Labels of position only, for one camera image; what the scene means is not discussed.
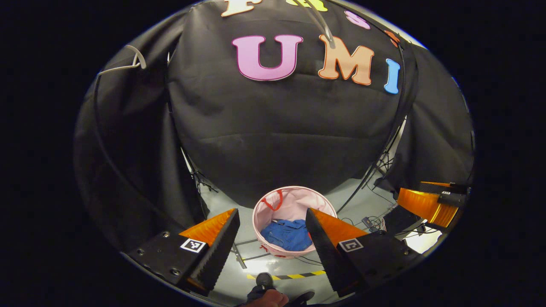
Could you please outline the yellow black floor tape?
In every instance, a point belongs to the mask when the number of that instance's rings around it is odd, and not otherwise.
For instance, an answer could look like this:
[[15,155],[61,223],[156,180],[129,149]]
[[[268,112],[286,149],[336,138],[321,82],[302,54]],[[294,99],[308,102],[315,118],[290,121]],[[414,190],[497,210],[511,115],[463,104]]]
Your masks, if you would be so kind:
[[321,276],[326,275],[326,272],[324,270],[319,270],[315,272],[306,272],[306,273],[300,273],[300,274],[289,274],[289,275],[272,275],[273,281],[279,281],[279,280],[294,280],[299,278],[309,278],[314,276]]

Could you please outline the black tripod stand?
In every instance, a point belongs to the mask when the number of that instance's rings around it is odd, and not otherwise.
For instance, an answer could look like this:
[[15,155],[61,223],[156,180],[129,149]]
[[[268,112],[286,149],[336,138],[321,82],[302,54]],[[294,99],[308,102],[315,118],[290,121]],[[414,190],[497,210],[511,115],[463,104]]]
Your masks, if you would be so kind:
[[396,130],[396,134],[390,142],[388,142],[386,149],[381,154],[380,159],[375,163],[371,170],[369,178],[365,181],[364,185],[375,189],[376,186],[386,177],[388,171],[394,165],[395,155],[398,149],[398,144],[404,133],[404,127],[406,126],[407,117],[402,121],[401,126]]
[[183,154],[183,157],[184,157],[184,160],[185,160],[185,163],[186,163],[186,167],[188,168],[189,170],[189,173],[192,177],[192,179],[194,180],[195,182],[195,186],[196,186],[196,189],[197,189],[197,192],[199,194],[201,194],[201,188],[202,187],[205,187],[209,192],[220,192],[216,187],[215,185],[213,185],[213,183],[207,179],[198,169],[197,167],[194,165],[193,161],[191,160],[191,158],[189,157],[189,155],[187,154],[186,150],[183,148],[183,146],[180,146],[180,151],[181,153]]

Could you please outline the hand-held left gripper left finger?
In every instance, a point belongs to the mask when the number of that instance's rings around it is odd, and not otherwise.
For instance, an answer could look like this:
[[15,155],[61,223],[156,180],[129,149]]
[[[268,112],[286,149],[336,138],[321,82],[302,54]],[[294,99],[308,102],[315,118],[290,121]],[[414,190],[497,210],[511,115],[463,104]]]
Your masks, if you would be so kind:
[[172,286],[208,296],[216,286],[239,227],[239,212],[233,208],[183,232],[162,231],[127,256]]

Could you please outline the black backdrop cloth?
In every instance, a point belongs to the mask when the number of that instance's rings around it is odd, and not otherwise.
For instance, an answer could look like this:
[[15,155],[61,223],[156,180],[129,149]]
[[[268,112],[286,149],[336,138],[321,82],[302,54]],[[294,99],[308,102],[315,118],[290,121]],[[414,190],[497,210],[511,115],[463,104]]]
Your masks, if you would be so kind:
[[[294,0],[205,0],[128,41],[146,69],[104,74],[98,99],[111,159],[159,210],[117,177],[84,96],[74,167],[84,207],[117,249],[210,212],[180,146],[230,200],[246,208],[283,186],[327,194],[362,180],[398,125],[404,133],[384,188],[467,183],[475,144],[458,83],[392,23],[343,0],[312,0],[335,49]],[[378,29],[408,41],[400,51]]]

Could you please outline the blue corduroy shirt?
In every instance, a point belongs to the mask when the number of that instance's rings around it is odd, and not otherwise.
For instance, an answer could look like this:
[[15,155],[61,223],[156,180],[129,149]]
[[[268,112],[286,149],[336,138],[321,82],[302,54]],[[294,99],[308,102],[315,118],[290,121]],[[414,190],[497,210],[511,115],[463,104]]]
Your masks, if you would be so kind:
[[272,221],[261,230],[261,236],[268,243],[290,252],[304,251],[312,245],[310,233],[303,219]]

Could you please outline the black floor box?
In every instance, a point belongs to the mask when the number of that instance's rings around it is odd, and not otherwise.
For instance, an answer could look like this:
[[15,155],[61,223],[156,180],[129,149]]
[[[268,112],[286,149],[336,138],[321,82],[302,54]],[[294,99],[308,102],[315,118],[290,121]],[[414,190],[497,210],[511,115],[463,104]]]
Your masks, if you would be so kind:
[[394,206],[384,217],[384,231],[396,235],[403,231],[415,229],[424,220],[400,205]]

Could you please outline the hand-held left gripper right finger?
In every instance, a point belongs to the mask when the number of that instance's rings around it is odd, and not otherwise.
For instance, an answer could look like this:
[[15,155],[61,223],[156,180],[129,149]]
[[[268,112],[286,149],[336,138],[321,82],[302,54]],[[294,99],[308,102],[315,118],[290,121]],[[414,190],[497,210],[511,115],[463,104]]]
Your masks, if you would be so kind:
[[421,254],[385,231],[368,233],[308,208],[306,227],[339,297],[378,287],[415,267]]

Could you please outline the white clothes hanger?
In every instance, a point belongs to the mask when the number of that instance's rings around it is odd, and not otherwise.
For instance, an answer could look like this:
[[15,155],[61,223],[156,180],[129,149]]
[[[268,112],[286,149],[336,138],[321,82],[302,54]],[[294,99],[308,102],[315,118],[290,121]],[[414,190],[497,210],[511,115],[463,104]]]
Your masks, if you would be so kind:
[[313,23],[318,27],[320,32],[326,37],[329,47],[335,49],[335,40],[333,33],[330,31],[326,20],[321,15],[321,11],[318,6],[314,4],[312,0],[294,0],[297,6],[300,6],[306,14],[310,17]]
[[144,69],[147,68],[148,65],[147,65],[147,63],[145,61],[145,58],[144,58],[143,54],[140,52],[139,49],[137,49],[136,47],[131,46],[131,45],[125,45],[123,48],[131,50],[134,53],[131,65],[109,68],[107,70],[100,71],[97,74],[97,76],[102,76],[102,75],[107,74],[109,72],[115,72],[115,71],[121,71],[121,70],[129,70],[129,69],[134,69],[134,68],[141,68],[141,69],[144,70]]

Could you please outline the person's foot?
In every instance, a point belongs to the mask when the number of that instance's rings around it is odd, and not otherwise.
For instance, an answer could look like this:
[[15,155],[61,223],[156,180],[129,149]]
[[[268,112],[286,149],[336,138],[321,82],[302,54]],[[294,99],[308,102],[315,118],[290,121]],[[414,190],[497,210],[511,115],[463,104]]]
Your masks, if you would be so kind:
[[261,272],[256,277],[256,285],[247,295],[247,300],[239,307],[306,307],[315,296],[315,291],[308,290],[294,299],[278,291],[273,284],[273,277]]

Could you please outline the pink laundry hamper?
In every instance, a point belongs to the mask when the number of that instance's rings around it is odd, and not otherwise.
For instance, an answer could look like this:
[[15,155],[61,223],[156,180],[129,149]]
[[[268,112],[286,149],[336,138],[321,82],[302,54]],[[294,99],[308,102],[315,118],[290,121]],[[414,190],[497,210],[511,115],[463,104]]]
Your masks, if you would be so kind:
[[314,252],[314,243],[304,251],[290,252],[268,243],[261,230],[275,220],[306,220],[308,209],[315,209],[324,214],[337,217],[331,202],[319,192],[308,187],[286,186],[268,192],[255,205],[252,212],[252,226],[261,246],[274,257],[293,259]]

